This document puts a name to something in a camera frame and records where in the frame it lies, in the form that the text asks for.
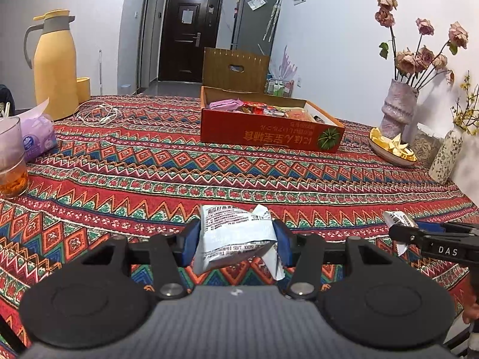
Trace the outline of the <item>glass jar of seeds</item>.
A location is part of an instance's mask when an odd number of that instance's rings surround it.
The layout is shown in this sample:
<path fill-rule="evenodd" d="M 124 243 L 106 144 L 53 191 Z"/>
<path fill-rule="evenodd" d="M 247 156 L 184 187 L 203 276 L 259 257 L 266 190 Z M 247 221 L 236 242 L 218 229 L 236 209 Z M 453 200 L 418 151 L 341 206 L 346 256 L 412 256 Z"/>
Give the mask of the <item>glass jar of seeds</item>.
<path fill-rule="evenodd" d="M 425 124 L 418 123 L 412 140 L 412 149 L 420 164 L 429 169 L 443 143 L 443 136 Z"/>

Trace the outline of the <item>pink textured vase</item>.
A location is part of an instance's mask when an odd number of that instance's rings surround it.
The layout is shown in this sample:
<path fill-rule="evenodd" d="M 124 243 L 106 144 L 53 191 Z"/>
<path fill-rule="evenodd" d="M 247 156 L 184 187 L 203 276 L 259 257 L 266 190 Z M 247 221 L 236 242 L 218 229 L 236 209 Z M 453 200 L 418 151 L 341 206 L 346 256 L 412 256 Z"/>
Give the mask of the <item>pink textured vase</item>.
<path fill-rule="evenodd" d="M 407 83 L 391 80 L 382 106 L 383 118 L 378 127 L 383 136 L 393 139 L 402 134 L 413 120 L 419 92 Z"/>

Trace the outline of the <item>grey refrigerator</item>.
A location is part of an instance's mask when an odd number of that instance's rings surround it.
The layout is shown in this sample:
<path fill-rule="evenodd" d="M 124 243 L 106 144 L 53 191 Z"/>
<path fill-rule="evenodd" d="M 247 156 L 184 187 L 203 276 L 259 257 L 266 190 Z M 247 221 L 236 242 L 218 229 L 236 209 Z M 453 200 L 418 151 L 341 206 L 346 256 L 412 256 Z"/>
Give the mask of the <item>grey refrigerator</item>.
<path fill-rule="evenodd" d="M 281 0 L 238 0 L 231 50 L 270 56 Z"/>

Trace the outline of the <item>white silver snack packet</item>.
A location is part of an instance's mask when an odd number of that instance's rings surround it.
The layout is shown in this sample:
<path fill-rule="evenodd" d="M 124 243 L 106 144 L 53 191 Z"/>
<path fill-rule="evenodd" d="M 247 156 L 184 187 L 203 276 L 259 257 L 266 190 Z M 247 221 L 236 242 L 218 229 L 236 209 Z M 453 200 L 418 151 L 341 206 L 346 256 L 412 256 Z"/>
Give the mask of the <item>white silver snack packet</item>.
<path fill-rule="evenodd" d="M 192 261 L 197 276 L 253 257 L 262 259 L 274 280 L 285 278 L 268 208 L 258 204 L 249 212 L 232 205 L 201 206 L 201 231 Z"/>

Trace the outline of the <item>red cardboard snack box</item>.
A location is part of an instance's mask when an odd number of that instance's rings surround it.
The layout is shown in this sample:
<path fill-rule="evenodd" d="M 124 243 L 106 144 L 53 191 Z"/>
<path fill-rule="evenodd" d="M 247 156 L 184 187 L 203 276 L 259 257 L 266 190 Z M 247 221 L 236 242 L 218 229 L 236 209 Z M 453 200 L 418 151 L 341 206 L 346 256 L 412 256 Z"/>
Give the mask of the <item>red cardboard snack box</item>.
<path fill-rule="evenodd" d="M 297 108 L 310 121 L 237 111 L 213 110 L 214 102 L 240 100 L 244 103 Z M 310 101 L 270 96 L 263 93 L 232 92 L 201 88 L 201 141 L 257 147 L 284 147 L 291 150 L 338 151 L 345 125 Z"/>

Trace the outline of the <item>yellow flower sprigs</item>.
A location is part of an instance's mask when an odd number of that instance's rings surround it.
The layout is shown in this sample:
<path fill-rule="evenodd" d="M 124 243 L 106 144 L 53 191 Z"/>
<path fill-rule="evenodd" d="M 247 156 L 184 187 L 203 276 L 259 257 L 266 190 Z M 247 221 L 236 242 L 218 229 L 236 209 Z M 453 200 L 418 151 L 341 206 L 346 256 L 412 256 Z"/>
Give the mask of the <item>yellow flower sprigs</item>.
<path fill-rule="evenodd" d="M 468 135 L 478 135 L 478 85 L 472 82 L 470 72 L 460 84 L 462 94 L 451 108 L 453 124 Z"/>

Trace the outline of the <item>glass of tea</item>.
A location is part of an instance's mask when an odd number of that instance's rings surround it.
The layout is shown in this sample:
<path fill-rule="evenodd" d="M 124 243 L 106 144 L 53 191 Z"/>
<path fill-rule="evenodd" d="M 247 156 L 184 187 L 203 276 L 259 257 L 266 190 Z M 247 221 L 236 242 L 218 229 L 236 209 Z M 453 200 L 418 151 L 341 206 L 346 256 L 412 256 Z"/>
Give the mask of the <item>glass of tea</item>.
<path fill-rule="evenodd" d="M 19 117 L 1 118 L 1 197 L 14 199 L 28 188 L 28 168 Z"/>

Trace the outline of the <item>red snack packet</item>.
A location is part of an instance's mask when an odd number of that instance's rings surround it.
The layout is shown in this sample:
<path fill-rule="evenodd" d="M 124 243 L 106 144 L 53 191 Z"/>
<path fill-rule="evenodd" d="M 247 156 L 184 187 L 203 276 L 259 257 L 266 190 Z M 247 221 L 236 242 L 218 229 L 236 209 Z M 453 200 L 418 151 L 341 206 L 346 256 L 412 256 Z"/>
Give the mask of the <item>red snack packet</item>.
<path fill-rule="evenodd" d="M 239 108 L 242 112 L 248 114 L 265 115 L 273 117 L 282 117 L 283 112 L 274 106 L 267 105 L 261 102 L 245 101 Z"/>

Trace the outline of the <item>yellow thermos jug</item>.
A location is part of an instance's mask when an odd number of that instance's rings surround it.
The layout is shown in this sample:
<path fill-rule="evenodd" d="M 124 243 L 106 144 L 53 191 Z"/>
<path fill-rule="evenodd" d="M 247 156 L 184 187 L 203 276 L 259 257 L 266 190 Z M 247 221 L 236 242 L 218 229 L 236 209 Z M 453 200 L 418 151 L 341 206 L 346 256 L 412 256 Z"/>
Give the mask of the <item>yellow thermos jug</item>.
<path fill-rule="evenodd" d="M 79 105 L 77 94 L 76 51 L 70 30 L 75 17 L 69 10 L 51 10 L 33 18 L 36 25 L 24 34 L 24 58 L 33 72 L 36 102 L 46 106 L 45 113 L 53 120 L 71 116 Z M 30 33 L 41 35 L 33 57 L 28 56 Z"/>

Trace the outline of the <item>patterned red tablecloth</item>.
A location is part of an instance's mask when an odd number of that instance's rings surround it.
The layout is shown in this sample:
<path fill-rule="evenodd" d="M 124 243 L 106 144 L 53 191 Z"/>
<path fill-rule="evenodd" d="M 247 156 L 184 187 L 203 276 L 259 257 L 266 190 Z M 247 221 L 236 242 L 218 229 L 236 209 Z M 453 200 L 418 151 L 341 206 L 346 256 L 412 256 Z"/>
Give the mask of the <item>patterned red tablecloth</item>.
<path fill-rule="evenodd" d="M 475 222 L 478 208 L 452 182 L 376 156 L 369 127 L 348 121 L 334 154 L 203 144 L 189 97 L 104 96 L 55 124 L 57 147 L 28 167 L 29 189 L 1 203 L 1 315 L 25 338 L 24 291 L 116 233 L 172 234 L 199 206 L 262 204 L 289 228 L 331 241 L 368 238 L 386 251 L 382 213 Z"/>

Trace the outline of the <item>speckled white bottle vase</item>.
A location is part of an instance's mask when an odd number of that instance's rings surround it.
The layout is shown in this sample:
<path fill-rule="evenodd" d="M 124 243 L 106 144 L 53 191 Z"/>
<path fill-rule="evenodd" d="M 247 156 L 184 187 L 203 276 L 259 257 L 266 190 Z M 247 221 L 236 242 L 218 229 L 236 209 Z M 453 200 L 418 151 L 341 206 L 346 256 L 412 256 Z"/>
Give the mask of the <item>speckled white bottle vase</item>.
<path fill-rule="evenodd" d="M 457 125 L 446 134 L 429 170 L 435 182 L 443 185 L 451 176 L 462 148 L 463 134 L 464 130 Z"/>

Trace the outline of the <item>small white packet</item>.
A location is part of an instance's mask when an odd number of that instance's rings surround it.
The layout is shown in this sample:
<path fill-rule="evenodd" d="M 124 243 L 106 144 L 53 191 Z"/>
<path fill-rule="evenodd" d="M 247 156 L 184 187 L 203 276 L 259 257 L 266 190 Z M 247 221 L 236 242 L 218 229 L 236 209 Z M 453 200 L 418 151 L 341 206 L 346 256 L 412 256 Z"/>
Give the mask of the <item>small white packet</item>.
<path fill-rule="evenodd" d="M 418 228 L 418 225 L 413 218 L 402 211 L 384 211 L 382 217 L 388 228 L 392 227 L 394 224 L 416 229 Z M 408 245 L 403 241 L 396 241 L 395 248 L 397 255 L 400 257 L 407 251 Z"/>

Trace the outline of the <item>purple tissue pack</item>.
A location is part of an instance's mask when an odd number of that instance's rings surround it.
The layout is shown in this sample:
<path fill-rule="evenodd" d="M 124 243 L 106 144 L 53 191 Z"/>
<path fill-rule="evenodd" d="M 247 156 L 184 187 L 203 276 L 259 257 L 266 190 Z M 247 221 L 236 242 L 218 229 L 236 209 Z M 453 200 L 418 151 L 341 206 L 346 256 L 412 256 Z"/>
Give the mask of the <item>purple tissue pack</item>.
<path fill-rule="evenodd" d="M 19 115 L 26 162 L 32 162 L 38 156 L 57 147 L 54 123 L 46 112 L 48 105 L 49 98 Z"/>

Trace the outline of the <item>pink snack packet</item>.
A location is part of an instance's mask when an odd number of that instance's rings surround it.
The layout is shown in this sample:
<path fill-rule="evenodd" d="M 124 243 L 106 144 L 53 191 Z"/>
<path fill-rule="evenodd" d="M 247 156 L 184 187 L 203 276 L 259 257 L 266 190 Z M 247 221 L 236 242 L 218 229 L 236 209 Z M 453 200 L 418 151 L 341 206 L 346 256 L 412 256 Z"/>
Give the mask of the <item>pink snack packet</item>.
<path fill-rule="evenodd" d="M 241 108 L 244 105 L 240 99 L 224 99 L 219 101 L 213 101 L 208 104 L 208 109 L 219 110 L 219 111 L 235 111 Z"/>

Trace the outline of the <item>dried pink roses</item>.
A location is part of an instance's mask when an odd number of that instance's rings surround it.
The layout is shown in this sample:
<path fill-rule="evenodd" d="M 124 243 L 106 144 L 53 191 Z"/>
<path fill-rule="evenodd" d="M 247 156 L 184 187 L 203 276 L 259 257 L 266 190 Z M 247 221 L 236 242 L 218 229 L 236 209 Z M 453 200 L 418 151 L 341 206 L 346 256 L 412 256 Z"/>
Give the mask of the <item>dried pink roses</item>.
<path fill-rule="evenodd" d="M 394 80 L 406 83 L 415 91 L 420 91 L 436 78 L 444 77 L 449 85 L 455 81 L 453 69 L 448 66 L 445 53 L 456 55 L 460 49 L 466 49 L 469 44 L 469 33 L 457 21 L 450 25 L 447 40 L 438 52 L 432 51 L 423 41 L 432 37 L 435 29 L 430 20 L 416 19 L 418 42 L 415 48 L 399 49 L 394 32 L 394 13 L 398 8 L 397 0 L 376 0 L 378 10 L 374 18 L 376 22 L 389 30 L 390 40 L 379 45 L 379 55 L 383 59 L 391 57 L 394 63 Z"/>

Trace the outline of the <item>plate of orange peels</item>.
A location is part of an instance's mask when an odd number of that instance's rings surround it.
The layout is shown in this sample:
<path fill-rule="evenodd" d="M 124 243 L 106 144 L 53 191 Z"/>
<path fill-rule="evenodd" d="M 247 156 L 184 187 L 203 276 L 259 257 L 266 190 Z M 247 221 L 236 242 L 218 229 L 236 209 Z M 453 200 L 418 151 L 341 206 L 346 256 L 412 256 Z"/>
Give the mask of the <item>plate of orange peels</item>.
<path fill-rule="evenodd" d="M 374 127 L 369 133 L 369 146 L 383 160 L 399 167 L 412 167 L 417 163 L 413 150 L 401 141 L 401 134 L 390 139 Z"/>

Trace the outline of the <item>orange stick snack pack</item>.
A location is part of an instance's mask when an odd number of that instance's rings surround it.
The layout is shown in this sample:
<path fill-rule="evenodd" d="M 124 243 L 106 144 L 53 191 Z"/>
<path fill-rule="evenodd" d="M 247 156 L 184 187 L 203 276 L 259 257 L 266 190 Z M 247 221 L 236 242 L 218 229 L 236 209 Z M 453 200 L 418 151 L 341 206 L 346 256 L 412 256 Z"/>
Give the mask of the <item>orange stick snack pack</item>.
<path fill-rule="evenodd" d="M 288 108 L 284 110 L 284 113 L 287 118 L 296 120 L 296 121 L 307 121 L 315 122 L 314 117 L 309 113 L 309 111 L 303 108 Z"/>

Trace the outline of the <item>yellow cup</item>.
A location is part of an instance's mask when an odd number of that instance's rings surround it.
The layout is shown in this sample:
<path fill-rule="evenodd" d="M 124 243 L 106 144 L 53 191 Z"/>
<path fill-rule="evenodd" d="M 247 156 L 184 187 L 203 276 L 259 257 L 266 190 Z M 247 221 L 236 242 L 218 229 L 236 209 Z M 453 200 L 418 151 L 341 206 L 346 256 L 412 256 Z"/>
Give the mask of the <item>yellow cup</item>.
<path fill-rule="evenodd" d="M 83 104 L 91 98 L 90 79 L 89 77 L 79 77 L 76 79 L 76 88 L 78 102 Z"/>

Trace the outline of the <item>dark entrance door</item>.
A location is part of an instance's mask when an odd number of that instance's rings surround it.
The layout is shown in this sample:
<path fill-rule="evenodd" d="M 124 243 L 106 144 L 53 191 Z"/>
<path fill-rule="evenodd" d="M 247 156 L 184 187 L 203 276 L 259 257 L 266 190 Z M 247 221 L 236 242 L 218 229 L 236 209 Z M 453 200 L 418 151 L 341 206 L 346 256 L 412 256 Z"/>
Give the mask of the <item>dark entrance door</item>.
<path fill-rule="evenodd" d="M 166 0 L 158 79 L 202 82 L 204 49 L 216 46 L 222 0 Z"/>

